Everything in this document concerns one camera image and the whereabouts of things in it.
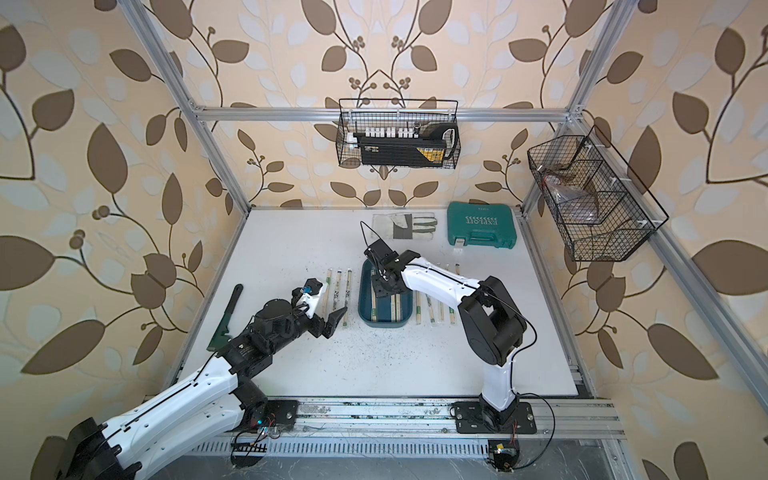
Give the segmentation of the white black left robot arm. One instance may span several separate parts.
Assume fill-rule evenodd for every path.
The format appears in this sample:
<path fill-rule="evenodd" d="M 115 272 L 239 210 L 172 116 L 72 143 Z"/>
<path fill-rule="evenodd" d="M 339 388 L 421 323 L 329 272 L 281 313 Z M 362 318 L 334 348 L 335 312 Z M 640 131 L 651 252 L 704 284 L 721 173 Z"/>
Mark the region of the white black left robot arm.
<path fill-rule="evenodd" d="M 305 333 L 331 338 L 346 313 L 315 312 L 319 296 L 274 299 L 202 367 L 142 405 L 110 420 L 89 418 L 69 433 L 56 479 L 148 479 L 207 440 L 264 412 L 253 379 Z"/>

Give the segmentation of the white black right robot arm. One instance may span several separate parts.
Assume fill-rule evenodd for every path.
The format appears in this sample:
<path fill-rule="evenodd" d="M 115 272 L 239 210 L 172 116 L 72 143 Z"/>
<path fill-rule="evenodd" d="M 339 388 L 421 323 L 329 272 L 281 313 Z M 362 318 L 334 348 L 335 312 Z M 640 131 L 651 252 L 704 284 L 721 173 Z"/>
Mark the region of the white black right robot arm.
<path fill-rule="evenodd" d="M 485 363 L 480 421 L 492 432 L 511 430 L 519 404 L 513 386 L 514 356 L 525 349 L 529 322 L 503 282 L 494 276 L 485 280 L 463 277 L 414 251 L 398 253 L 382 239 L 367 246 L 364 255 L 374 269 L 377 296 L 421 292 L 458 313 L 470 349 Z"/>

